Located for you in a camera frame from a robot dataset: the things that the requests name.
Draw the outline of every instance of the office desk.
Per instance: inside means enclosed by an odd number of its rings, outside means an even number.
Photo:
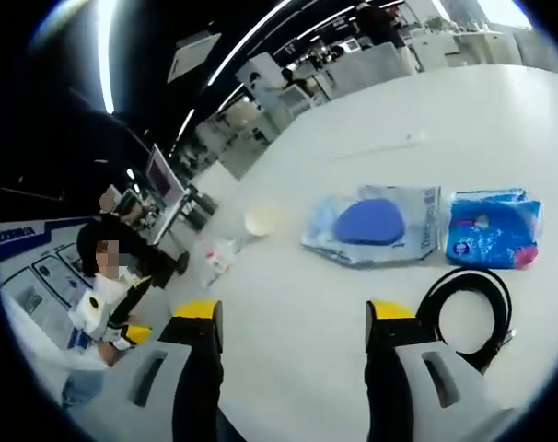
[[[279,230],[241,251],[208,293],[224,301],[220,405],[246,440],[366,440],[365,302],[380,298],[416,311],[451,268],[357,271],[302,250],[299,238],[319,198],[365,183],[438,184],[445,194],[524,186],[541,198],[540,256],[527,271],[498,272],[512,294],[517,336],[485,378],[502,405],[523,406],[556,368],[558,75],[477,65],[405,77],[303,114],[205,229],[237,234],[254,202],[285,214]],[[179,297],[201,295],[190,281],[171,286]],[[476,296],[450,299],[444,335],[462,351],[476,350],[492,328],[489,311]]]

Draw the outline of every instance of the blue packaging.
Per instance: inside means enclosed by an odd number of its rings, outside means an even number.
[[[539,201],[531,200],[522,189],[458,192],[455,198],[446,247],[451,262],[518,269],[535,260]]]

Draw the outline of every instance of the coiled black cable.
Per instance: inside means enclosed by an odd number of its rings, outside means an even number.
[[[489,270],[465,267],[452,270],[439,278],[428,289],[416,312],[416,318],[424,327],[432,329],[437,339],[445,342],[439,324],[441,309],[447,299],[460,290],[480,293],[488,299],[492,306],[494,329],[490,338],[475,353],[458,352],[471,366],[483,373],[505,343],[506,336],[510,333],[509,327],[512,319],[510,293],[504,281],[497,274]]]

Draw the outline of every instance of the ceiling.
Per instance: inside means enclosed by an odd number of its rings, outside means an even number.
[[[210,0],[188,6],[180,0],[117,0],[109,46],[112,117],[101,94],[98,0],[71,2],[79,8],[61,27],[42,33],[45,38],[27,52],[21,47],[6,82],[10,99],[4,99],[0,156],[0,196],[6,204],[0,221],[95,214],[103,190],[110,183],[127,187],[126,169],[141,171],[148,160],[128,129],[147,145],[169,151],[189,111],[195,109],[184,136],[236,88],[234,74],[248,58],[273,53],[353,0],[288,2],[210,87],[208,78],[228,53],[284,2]],[[52,2],[46,3],[34,16],[38,23],[51,10]],[[32,35],[35,20],[28,25]],[[203,64],[167,84],[177,42],[204,30],[221,34],[214,49]],[[289,61],[279,56],[278,62]]]

